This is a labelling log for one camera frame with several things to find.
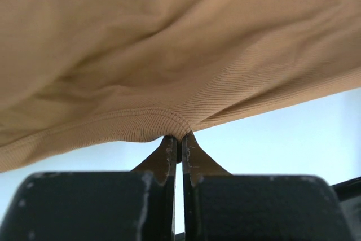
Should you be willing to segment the tan tank top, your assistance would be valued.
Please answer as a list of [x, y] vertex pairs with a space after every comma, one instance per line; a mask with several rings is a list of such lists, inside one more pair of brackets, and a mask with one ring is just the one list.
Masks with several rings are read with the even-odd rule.
[[360, 0], [1, 0], [1, 171], [360, 86]]

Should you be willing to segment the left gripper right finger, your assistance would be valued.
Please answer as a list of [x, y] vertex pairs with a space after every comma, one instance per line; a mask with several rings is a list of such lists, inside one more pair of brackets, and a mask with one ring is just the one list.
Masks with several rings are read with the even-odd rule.
[[186, 240], [353, 240], [336, 194], [310, 175], [233, 175], [182, 139]]

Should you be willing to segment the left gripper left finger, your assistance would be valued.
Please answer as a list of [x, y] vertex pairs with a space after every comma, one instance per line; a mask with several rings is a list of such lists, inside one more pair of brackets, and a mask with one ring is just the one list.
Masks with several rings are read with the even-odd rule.
[[177, 140], [129, 172], [37, 172], [17, 189], [2, 240], [174, 240]]

